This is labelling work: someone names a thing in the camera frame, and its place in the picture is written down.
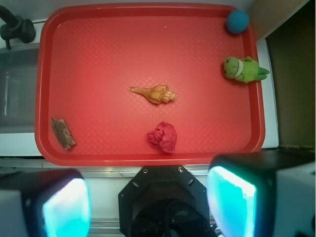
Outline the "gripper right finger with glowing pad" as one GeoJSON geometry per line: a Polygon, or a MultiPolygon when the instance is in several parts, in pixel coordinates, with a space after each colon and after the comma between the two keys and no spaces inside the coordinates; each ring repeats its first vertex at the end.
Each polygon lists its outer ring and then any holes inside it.
{"type": "Polygon", "coordinates": [[[206,179],[210,213],[225,237],[313,237],[316,159],[311,152],[216,156],[206,179]]]}

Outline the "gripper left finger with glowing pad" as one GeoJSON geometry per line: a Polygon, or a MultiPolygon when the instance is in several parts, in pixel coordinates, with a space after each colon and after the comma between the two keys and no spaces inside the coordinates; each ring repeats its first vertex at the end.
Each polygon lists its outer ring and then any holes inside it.
{"type": "Polygon", "coordinates": [[[91,194],[76,169],[0,175],[2,237],[86,237],[91,194]]]}

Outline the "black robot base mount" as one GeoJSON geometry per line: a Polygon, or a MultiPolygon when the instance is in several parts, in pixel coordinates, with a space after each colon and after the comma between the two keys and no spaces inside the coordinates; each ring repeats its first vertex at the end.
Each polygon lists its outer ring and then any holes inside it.
{"type": "Polygon", "coordinates": [[[206,187],[183,166],[145,166],[118,194],[126,237],[215,237],[206,187]]]}

